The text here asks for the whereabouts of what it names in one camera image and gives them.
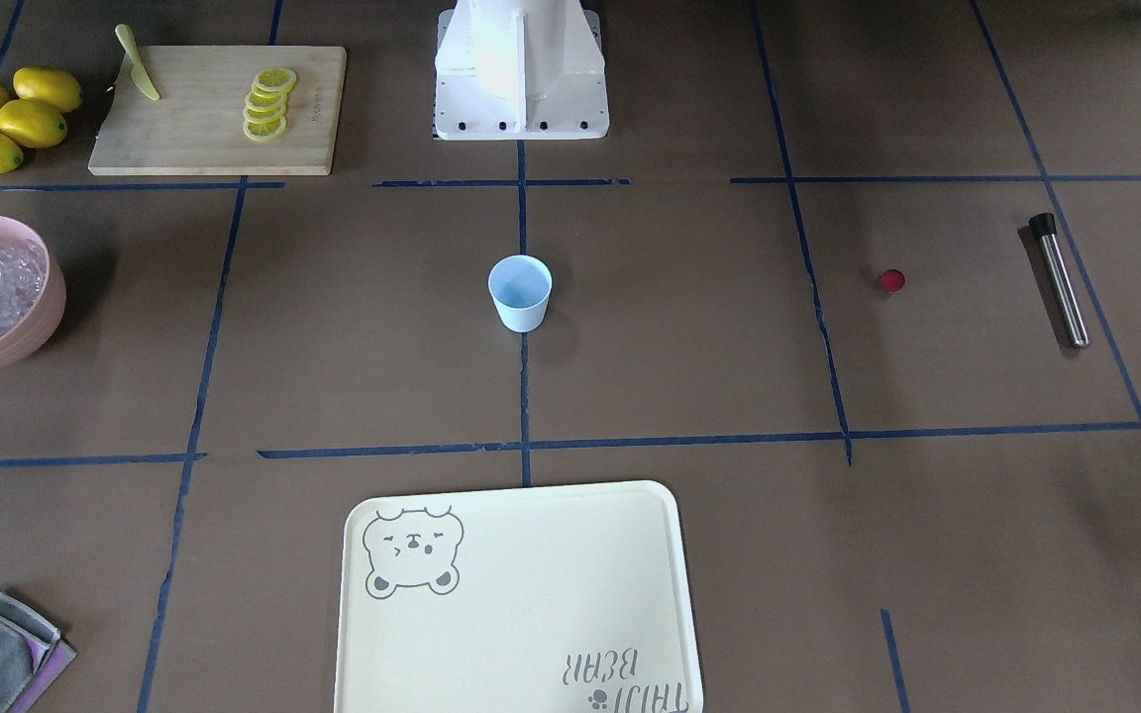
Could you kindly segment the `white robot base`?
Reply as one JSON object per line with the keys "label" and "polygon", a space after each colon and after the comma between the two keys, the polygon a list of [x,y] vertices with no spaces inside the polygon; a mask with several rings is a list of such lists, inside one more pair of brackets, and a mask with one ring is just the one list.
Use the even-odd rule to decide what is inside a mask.
{"label": "white robot base", "polygon": [[610,128],[601,24],[578,1],[458,1],[439,14],[432,136],[580,141]]}

